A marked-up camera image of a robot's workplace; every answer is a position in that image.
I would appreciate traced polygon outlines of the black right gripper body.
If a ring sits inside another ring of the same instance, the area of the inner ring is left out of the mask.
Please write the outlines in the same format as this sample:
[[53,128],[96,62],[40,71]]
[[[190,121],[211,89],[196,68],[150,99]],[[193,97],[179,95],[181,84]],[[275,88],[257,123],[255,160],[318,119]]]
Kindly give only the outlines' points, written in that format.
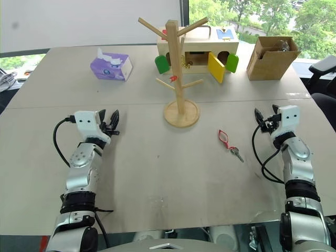
[[281,114],[274,114],[266,119],[261,117],[258,119],[258,125],[262,133],[273,133],[278,127],[281,121]]

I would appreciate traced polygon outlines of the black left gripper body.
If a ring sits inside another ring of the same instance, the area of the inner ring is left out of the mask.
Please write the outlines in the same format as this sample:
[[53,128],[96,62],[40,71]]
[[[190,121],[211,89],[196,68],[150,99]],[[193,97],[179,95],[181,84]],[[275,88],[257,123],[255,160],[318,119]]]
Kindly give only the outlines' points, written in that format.
[[120,131],[116,129],[118,123],[119,123],[118,121],[111,122],[110,124],[102,122],[100,124],[100,130],[109,137],[112,137],[113,135],[119,135]]

